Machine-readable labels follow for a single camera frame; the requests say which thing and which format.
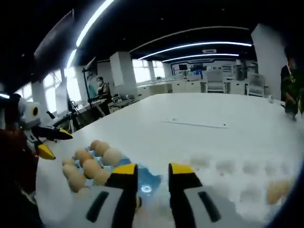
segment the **white chair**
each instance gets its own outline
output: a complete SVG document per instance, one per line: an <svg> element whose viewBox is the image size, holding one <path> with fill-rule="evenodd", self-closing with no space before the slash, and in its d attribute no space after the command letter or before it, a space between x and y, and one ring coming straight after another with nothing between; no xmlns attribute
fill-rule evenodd
<svg viewBox="0 0 304 228"><path fill-rule="evenodd" d="M264 97L265 80L262 75L250 73L248 75L249 83L247 87L247 95Z"/></svg>
<svg viewBox="0 0 304 228"><path fill-rule="evenodd" d="M226 93L226 84L224 83L224 76L222 70L209 70L206 71L207 93Z"/></svg>

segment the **ceiling light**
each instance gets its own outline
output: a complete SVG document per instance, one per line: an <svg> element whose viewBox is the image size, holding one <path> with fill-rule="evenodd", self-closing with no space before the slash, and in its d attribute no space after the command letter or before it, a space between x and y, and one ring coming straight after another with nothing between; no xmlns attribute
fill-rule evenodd
<svg viewBox="0 0 304 228"><path fill-rule="evenodd" d="M162 51L158 51L158 52L149 54L149 55L147 55L147 56L141 57L141 58L139 58L138 60L142 60L142 59L144 59L144 58L147 58L147 57L150 57L150 56L154 56L154 55L157 55L157 54L159 54L159 53L166 52L166 51L172 51L172 50L175 50L175 49L188 48L188 47L193 47L193 46L211 45L211 44L229 44L229 45L240 45L240 46L247 46L247 47L251 47L251 46L252 46L252 44L238 43L238 42L227 42L227 41L200 42L200 43L194 43L194 44L181 45L181 46L177 46L177 47L172 47L172 48L169 48L169 49L165 49L165 50L162 50Z"/></svg>
<svg viewBox="0 0 304 228"><path fill-rule="evenodd" d="M91 26L94 24L94 22L99 18L99 16L108 8L111 3L114 2L114 0L106 0L93 14L93 16L90 18L90 20L85 25L84 29L81 31L80 36L77 39L76 46L79 47L82 40L86 36L87 32L91 28Z"/></svg>
<svg viewBox="0 0 304 228"><path fill-rule="evenodd" d="M201 55L194 55L194 56L183 56L183 57L178 57L178 58L171 58L164 60L164 62L169 62L177 59L183 59L183 58L192 58L192 57L203 57L203 56L239 56L239 54L201 54Z"/></svg>
<svg viewBox="0 0 304 228"><path fill-rule="evenodd" d="M89 31L89 29L91 28L91 26L99 18L99 16L106 10L106 8L108 8L112 4L112 2L114 2L114 0L105 0L105 2L96 10L96 12L92 15L90 20L85 25L84 29L81 31L81 33L76 41L76 47L80 46L81 42L85 38L85 36L86 36L87 32ZM77 51L76 49L72 51L70 58L68 59L68 62L67 62L67 66L66 66L67 68L69 68L71 66L73 59L75 57L76 51Z"/></svg>
<svg viewBox="0 0 304 228"><path fill-rule="evenodd" d="M10 96L7 95L7 94L0 94L0 97L6 98L6 99L9 99L9 98L10 98Z"/></svg>
<svg viewBox="0 0 304 228"><path fill-rule="evenodd" d="M67 68L69 68L69 67L71 66L72 61L73 61L73 59L74 59L74 57L75 57L76 52L77 52L77 49L74 49L74 50L72 51L72 53L71 53L71 55L70 55L70 58L68 59L68 62L67 62L67 65L66 65Z"/></svg>

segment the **man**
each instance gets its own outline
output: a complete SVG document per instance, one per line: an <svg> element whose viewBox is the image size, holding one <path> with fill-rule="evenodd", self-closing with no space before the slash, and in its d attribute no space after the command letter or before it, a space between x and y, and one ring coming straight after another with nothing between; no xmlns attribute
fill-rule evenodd
<svg viewBox="0 0 304 228"><path fill-rule="evenodd" d="M292 76L292 71L295 67L293 55L285 49L288 64L281 70L281 100L285 101L285 112L291 114L295 119L298 113L297 94L295 91L295 79Z"/></svg>
<svg viewBox="0 0 304 228"><path fill-rule="evenodd" d="M105 115L109 115L110 114L110 109L109 109L108 104L112 101L110 87L107 83L104 82L103 77L98 77L97 78L97 83L98 83L98 95L100 95L100 96L102 96L103 98L106 99L106 101L104 101L100 105L100 108Z"/></svg>

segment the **brown egg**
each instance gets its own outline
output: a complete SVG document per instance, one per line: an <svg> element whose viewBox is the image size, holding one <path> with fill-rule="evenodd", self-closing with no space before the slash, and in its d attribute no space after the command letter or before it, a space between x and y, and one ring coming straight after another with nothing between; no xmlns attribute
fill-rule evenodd
<svg viewBox="0 0 304 228"><path fill-rule="evenodd" d="M80 149L76 150L75 155L74 155L75 160L79 160L80 159L80 155L83 152L87 152L85 148L80 148Z"/></svg>
<svg viewBox="0 0 304 228"><path fill-rule="evenodd" d="M97 146L97 144L99 144L100 143L100 141L99 140L94 140L93 142L91 142L91 145L90 145L90 150L95 150L96 149L96 146Z"/></svg>
<svg viewBox="0 0 304 228"><path fill-rule="evenodd" d="M110 148L110 145L107 142L99 142L95 148L96 156L103 156L105 151Z"/></svg>
<svg viewBox="0 0 304 228"><path fill-rule="evenodd" d="M93 179L96 173L101 169L100 164L94 159L88 159L83 164L84 174L88 179Z"/></svg>
<svg viewBox="0 0 304 228"><path fill-rule="evenodd" d="M75 165L73 158L66 158L62 161L62 165Z"/></svg>
<svg viewBox="0 0 304 228"><path fill-rule="evenodd" d="M141 208L142 206L142 199L139 196L136 196L136 208L135 208L135 212L138 211L139 208Z"/></svg>
<svg viewBox="0 0 304 228"><path fill-rule="evenodd" d="M78 191L77 196L81 198L89 198L91 197L91 190L89 188L84 187Z"/></svg>
<svg viewBox="0 0 304 228"><path fill-rule="evenodd" d="M80 155L80 159L79 159L79 162L80 162L80 166L82 167L84 162L88 159L93 159L93 156L89 154L89 152L82 152L81 155Z"/></svg>
<svg viewBox="0 0 304 228"><path fill-rule="evenodd" d="M267 190L267 204L274 205L281 198L281 188L277 183L270 183Z"/></svg>
<svg viewBox="0 0 304 228"><path fill-rule="evenodd" d="M70 175L68 179L68 184L73 192L78 192L81 188L85 186L86 177L79 173L74 172Z"/></svg>
<svg viewBox="0 0 304 228"><path fill-rule="evenodd" d="M93 184L96 186L105 185L107 180L110 177L110 171L106 169L100 169L97 174L94 176Z"/></svg>
<svg viewBox="0 0 304 228"><path fill-rule="evenodd" d="M279 181L277 185L280 188L281 195L287 197L292 187L290 182L288 180L282 180Z"/></svg>
<svg viewBox="0 0 304 228"><path fill-rule="evenodd" d="M115 166L122 158L123 154L118 149L111 147L104 153L103 164Z"/></svg>
<svg viewBox="0 0 304 228"><path fill-rule="evenodd" d="M78 168L74 165L64 165L62 167L64 176L68 179L73 173L78 172Z"/></svg>

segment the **egg tray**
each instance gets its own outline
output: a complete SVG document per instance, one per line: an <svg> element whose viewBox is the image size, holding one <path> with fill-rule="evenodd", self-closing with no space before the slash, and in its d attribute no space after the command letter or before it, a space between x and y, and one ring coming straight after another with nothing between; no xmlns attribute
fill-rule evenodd
<svg viewBox="0 0 304 228"><path fill-rule="evenodd" d="M127 156L123 156L123 158L118 162L116 166L112 165L104 165L103 164L103 158L101 156L96 156L94 150L90 150L89 147L86 148L86 150L91 154L95 161L97 161L101 167L104 169L108 169L111 173L116 167L131 164L131 160ZM79 172L81 174L84 174L83 168L80 166L79 160L75 160L75 166L79 169ZM161 175L152 175L149 171L149 169L141 164L137 164L138 168L138 191L137 194L140 196L143 200L150 199L151 196L154 194L154 192L158 189L161 181L162 176ZM93 179L87 179L85 182L86 187L92 187L93 186Z"/></svg>

